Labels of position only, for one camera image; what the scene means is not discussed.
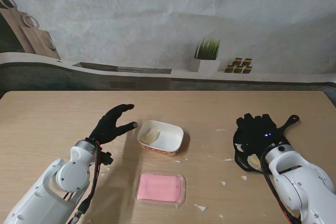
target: black glove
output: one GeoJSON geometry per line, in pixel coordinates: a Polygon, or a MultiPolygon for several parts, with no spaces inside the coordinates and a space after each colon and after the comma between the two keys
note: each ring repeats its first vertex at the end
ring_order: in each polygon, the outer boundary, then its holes
{"type": "Polygon", "coordinates": [[[117,136],[121,136],[138,127],[136,122],[116,127],[117,120],[122,113],[133,108],[133,104],[121,104],[111,109],[99,120],[98,125],[92,131],[89,139],[91,141],[98,141],[100,145],[106,144],[114,140],[117,136]]]}
{"type": "Polygon", "coordinates": [[[271,144],[289,144],[284,136],[287,127],[299,121],[297,115],[292,115],[287,122],[280,128],[272,121],[268,114],[252,117],[251,114],[245,114],[244,118],[237,119],[238,129],[233,138],[236,163],[246,171],[256,171],[252,168],[247,158],[256,154],[260,159],[264,150],[271,144]]]}

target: potted plant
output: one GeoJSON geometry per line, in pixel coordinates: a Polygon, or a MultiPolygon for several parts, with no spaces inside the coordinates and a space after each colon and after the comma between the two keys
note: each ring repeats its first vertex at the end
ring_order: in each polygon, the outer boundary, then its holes
{"type": "Polygon", "coordinates": [[[195,57],[191,62],[190,71],[204,74],[213,74],[218,71],[221,61],[218,56],[220,41],[215,39],[204,40],[198,43],[195,57]]]}

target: clear plastic tray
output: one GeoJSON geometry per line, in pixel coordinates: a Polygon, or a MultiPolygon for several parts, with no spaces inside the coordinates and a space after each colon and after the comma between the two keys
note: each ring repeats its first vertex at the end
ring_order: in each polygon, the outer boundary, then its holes
{"type": "Polygon", "coordinates": [[[138,201],[142,205],[159,205],[164,207],[175,207],[178,208],[185,202],[185,195],[186,195],[186,182],[185,178],[181,174],[177,173],[165,173],[165,172],[144,172],[141,173],[138,177],[137,181],[135,182],[135,200],[138,201]],[[181,202],[174,202],[174,201],[160,201],[160,200],[149,200],[149,199],[138,199],[138,191],[140,186],[140,177],[142,174],[152,174],[152,175],[163,175],[163,176],[176,176],[181,179],[181,202]]]}

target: white debris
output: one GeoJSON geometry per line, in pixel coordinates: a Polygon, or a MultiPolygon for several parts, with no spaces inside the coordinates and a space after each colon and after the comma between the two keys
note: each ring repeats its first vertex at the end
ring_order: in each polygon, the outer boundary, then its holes
{"type": "Polygon", "coordinates": [[[202,206],[199,206],[199,205],[194,205],[195,207],[198,207],[202,212],[204,212],[204,210],[206,209],[206,207],[202,207],[202,206]]]}
{"type": "Polygon", "coordinates": [[[244,152],[243,149],[241,148],[241,144],[235,144],[235,145],[240,152],[244,152]]]}
{"type": "MultiPolygon", "coordinates": [[[[147,162],[144,162],[144,164],[148,164],[148,165],[154,165],[154,164],[147,163],[147,162]]],[[[154,165],[154,166],[158,167],[158,165],[154,165]]]]}

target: wooden table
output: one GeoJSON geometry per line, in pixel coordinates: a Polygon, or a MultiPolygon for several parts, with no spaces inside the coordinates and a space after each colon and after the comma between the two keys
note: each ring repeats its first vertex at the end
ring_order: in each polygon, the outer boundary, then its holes
{"type": "Polygon", "coordinates": [[[145,151],[136,140],[137,131],[104,145],[114,162],[110,170],[102,166],[105,175],[99,177],[82,223],[287,223],[262,175],[246,174],[234,161],[222,161],[234,156],[236,119],[248,112],[269,113],[277,125],[299,115],[301,122],[288,129],[286,137],[336,181],[336,110],[323,92],[10,92],[0,100],[0,221],[53,160],[68,160],[70,148],[120,103],[135,104],[120,124],[157,120],[182,127],[182,151],[174,158],[145,151]],[[134,200],[134,181],[149,170],[185,176],[182,207],[142,206],[134,200]],[[201,212],[195,204],[207,209],[201,212]]]}

